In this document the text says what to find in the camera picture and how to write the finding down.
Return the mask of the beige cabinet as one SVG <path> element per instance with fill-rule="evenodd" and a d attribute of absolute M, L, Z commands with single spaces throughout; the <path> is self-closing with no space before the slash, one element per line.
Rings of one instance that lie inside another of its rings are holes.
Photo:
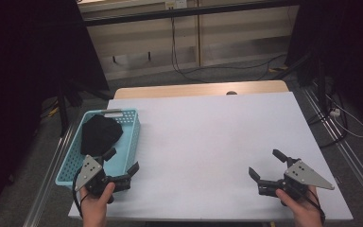
<path fill-rule="evenodd" d="M 78 0 L 84 19 L 165 10 L 166 0 Z M 187 9 L 254 0 L 187 0 Z M 254 9 L 91 26 L 108 80 L 284 54 L 299 8 Z"/>

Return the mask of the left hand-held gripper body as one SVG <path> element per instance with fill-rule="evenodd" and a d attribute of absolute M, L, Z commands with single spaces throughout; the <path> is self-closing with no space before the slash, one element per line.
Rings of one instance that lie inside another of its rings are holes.
<path fill-rule="evenodd" d="M 129 173 L 120 176 L 109 176 L 103 168 L 104 159 L 102 157 L 92 157 L 87 155 L 82 163 L 79 174 L 75 182 L 75 190 L 79 191 L 85 187 L 94 196 L 100 197 L 108 183 L 115 184 L 115 192 L 130 189 L 131 175 Z"/>

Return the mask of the person's right hand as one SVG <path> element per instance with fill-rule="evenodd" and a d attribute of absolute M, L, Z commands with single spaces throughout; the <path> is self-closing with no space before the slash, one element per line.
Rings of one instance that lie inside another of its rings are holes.
<path fill-rule="evenodd" d="M 294 201 L 282 189 L 276 195 L 293 213 L 295 227 L 322 227 L 320 211 L 309 201 Z"/>

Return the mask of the person's left hand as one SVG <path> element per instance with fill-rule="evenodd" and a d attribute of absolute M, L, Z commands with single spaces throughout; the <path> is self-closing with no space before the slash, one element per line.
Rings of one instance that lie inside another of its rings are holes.
<path fill-rule="evenodd" d="M 80 196 L 83 199 L 83 202 L 80 204 L 83 227 L 106 227 L 107 203 L 114 189 L 115 184 L 108 183 L 99 198 L 90 195 L 85 187 L 79 190 Z"/>

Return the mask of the light blue perforated basket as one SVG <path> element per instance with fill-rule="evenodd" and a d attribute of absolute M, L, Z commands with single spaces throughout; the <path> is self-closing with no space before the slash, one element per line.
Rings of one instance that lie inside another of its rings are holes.
<path fill-rule="evenodd" d="M 110 176 L 120 176 L 134 164 L 137 149 L 140 121 L 136 109 L 92 110 L 81 118 L 73 141 L 67 149 L 65 158 L 56 177 L 56 185 L 72 188 L 77 170 L 82 166 L 85 156 L 80 153 L 82 141 L 82 125 L 95 115 L 103 115 L 118 122 L 123 130 L 120 139 L 113 144 L 116 149 L 114 156 L 103 165 Z"/>

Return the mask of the black shorts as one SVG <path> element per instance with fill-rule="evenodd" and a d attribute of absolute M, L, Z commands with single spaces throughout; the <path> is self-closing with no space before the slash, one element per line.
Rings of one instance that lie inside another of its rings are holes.
<path fill-rule="evenodd" d="M 122 126 L 115 119 L 96 114 L 82 124 L 80 153 L 103 156 L 122 135 Z"/>

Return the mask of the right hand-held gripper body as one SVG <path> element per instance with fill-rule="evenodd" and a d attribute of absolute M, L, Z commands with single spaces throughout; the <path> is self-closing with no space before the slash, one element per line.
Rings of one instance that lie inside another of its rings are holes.
<path fill-rule="evenodd" d="M 282 189 L 290 198 L 297 201 L 306 195 L 309 185 L 328 190 L 335 189 L 330 182 L 301 159 L 287 156 L 277 156 L 277 159 L 287 165 L 284 177 L 278 181 L 268 181 L 257 176 L 257 187 L 260 195 L 277 197 L 276 190 Z"/>

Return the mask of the white wall socket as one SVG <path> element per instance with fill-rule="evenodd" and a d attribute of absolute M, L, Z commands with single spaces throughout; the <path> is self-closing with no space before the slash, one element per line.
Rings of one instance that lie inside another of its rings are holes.
<path fill-rule="evenodd" d="M 186 9 L 187 8 L 187 0 L 166 0 L 165 2 L 166 9 Z"/>

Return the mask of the aluminium floor rail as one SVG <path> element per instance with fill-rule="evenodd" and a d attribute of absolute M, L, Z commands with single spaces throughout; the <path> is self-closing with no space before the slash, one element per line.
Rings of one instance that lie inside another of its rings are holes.
<path fill-rule="evenodd" d="M 340 109 L 340 116 L 332 117 L 330 112 L 320 109 L 313 88 L 302 88 L 302 92 L 316 113 L 316 120 L 312 124 L 319 121 L 332 139 L 320 145 L 320 149 L 337 148 L 363 188 L 363 121 L 344 107 L 340 96 L 326 95 L 326 101 L 330 102 L 332 109 Z"/>
<path fill-rule="evenodd" d="M 38 227 L 51 189 L 55 184 L 57 173 L 61 168 L 61 163 L 65 156 L 65 149 L 71 139 L 71 136 L 72 130 L 70 128 L 61 133 L 59 143 L 56 146 L 52 160 L 43 177 L 43 182 L 38 190 L 38 193 L 32 202 L 30 210 L 28 211 L 23 227 Z"/>

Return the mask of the black crossbar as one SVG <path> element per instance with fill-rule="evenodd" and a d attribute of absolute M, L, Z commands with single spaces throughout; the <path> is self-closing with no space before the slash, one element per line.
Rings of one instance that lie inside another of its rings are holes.
<path fill-rule="evenodd" d="M 273 9 L 281 7 L 299 6 L 303 0 L 257 0 L 247 3 L 226 4 L 209 7 L 197 7 L 190 9 L 166 9 L 153 12 L 142 12 L 119 16 L 104 16 L 85 19 L 84 26 L 105 26 L 124 24 L 131 22 L 159 20 L 166 18 L 178 18 L 186 16 L 206 15 L 224 12 L 235 12 L 254 9 Z"/>

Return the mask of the black curtain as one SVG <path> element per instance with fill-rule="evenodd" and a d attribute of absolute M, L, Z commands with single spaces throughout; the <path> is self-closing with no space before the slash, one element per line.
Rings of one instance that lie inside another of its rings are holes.
<path fill-rule="evenodd" d="M 309 53 L 363 115 L 363 0 L 301 0 L 285 64 Z"/>
<path fill-rule="evenodd" d="M 0 194 L 26 156 L 41 105 L 108 87 L 78 0 L 0 0 Z"/>

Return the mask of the wooden table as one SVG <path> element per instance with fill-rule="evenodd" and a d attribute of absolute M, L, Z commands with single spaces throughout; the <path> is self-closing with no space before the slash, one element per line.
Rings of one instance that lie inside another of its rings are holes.
<path fill-rule="evenodd" d="M 121 88 L 114 99 L 157 98 L 178 96 L 222 96 L 229 91 L 238 95 L 288 92 L 282 80 L 240 81 Z"/>

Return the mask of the black stand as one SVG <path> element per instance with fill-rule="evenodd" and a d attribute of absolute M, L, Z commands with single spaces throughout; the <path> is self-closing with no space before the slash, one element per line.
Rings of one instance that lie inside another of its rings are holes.
<path fill-rule="evenodd" d="M 273 78 L 273 80 L 281 80 L 292 74 L 297 73 L 297 80 L 301 86 L 316 85 L 316 95 L 320 109 L 327 111 L 326 104 L 326 79 L 325 68 L 318 54 L 308 52 L 297 61 L 292 63 L 287 69 Z"/>
<path fill-rule="evenodd" d="M 72 106 L 80 107 L 83 103 L 83 99 L 78 93 L 79 91 L 87 92 L 88 94 L 96 96 L 103 100 L 111 99 L 109 95 L 106 95 L 103 92 L 98 91 L 97 89 L 90 88 L 87 85 L 82 84 L 81 82 L 75 81 L 73 79 L 61 80 L 58 84 L 57 95 L 60 110 L 61 137 L 65 135 L 66 131 L 69 128 L 66 101 L 69 101 Z"/>

